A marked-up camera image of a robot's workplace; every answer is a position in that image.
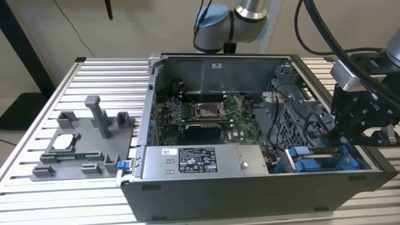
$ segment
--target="screw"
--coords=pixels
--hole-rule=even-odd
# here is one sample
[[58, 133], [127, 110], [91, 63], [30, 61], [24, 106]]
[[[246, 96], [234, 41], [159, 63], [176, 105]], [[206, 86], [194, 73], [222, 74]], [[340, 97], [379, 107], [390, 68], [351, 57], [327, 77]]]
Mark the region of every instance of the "screw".
[[372, 93], [371, 96], [372, 96], [374, 100], [379, 99], [379, 97], [378, 97], [378, 95], [375, 93]]

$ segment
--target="blue latch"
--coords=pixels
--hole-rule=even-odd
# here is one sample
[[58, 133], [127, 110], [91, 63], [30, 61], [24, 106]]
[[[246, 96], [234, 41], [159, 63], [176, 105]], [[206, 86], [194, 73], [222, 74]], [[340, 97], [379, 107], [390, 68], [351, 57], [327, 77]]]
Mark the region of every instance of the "blue latch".
[[119, 161], [118, 170], [128, 170], [131, 168], [131, 161]]

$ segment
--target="white label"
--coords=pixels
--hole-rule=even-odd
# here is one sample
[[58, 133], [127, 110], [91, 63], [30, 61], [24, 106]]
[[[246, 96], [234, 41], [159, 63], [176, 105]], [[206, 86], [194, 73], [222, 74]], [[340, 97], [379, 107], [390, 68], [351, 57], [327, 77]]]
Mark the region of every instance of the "white label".
[[176, 155], [178, 149], [163, 149], [163, 155]]
[[222, 63], [214, 63], [211, 65], [211, 68], [214, 68], [214, 69], [222, 69], [223, 68], [223, 64]]

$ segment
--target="barcode sticker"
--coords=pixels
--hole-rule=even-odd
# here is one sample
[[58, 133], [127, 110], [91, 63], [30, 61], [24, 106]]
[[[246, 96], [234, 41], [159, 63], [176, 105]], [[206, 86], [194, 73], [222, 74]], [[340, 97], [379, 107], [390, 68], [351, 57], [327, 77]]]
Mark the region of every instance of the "barcode sticker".
[[178, 149], [163, 149], [163, 155], [176, 155]]

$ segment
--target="beige wall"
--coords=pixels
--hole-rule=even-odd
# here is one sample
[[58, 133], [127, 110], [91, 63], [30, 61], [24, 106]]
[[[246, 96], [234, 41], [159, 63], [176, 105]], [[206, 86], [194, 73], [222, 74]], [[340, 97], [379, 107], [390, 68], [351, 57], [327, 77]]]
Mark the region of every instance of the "beige wall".
[[[58, 0], [96, 57], [148, 57], [160, 52], [195, 52], [194, 22], [200, 0], [112, 0], [108, 20], [104, 0]], [[231, 8], [238, 0], [215, 0]], [[8, 0], [43, 64], [59, 82], [76, 57], [91, 54], [52, 0]], [[239, 46], [256, 53], [259, 43]]]
[[[194, 52], [192, 27], [200, 0], [112, 0], [112, 21], [104, 0], [58, 2], [96, 57], [148, 57], [158, 52]], [[239, 0], [215, 2], [234, 8]], [[8, 4], [44, 67], [52, 79], [60, 82], [75, 58], [91, 54], [52, 0], [8, 0]], [[282, 0], [268, 53], [310, 55], [294, 33], [296, 4], [298, 0]], [[316, 4], [332, 33], [347, 48], [384, 46], [400, 25], [400, 0], [316, 0]], [[300, 32], [315, 50], [328, 50], [304, 7]], [[259, 43], [239, 45], [239, 53], [258, 51]]]
[[[283, 0], [268, 53], [312, 56], [300, 46], [294, 30], [298, 0]], [[400, 0], [315, 0], [320, 15], [344, 48], [384, 47], [400, 27]], [[304, 42], [316, 51], [330, 51], [304, 5], [299, 28]]]
[[0, 98], [18, 97], [24, 92], [39, 92], [39, 88], [0, 31]]

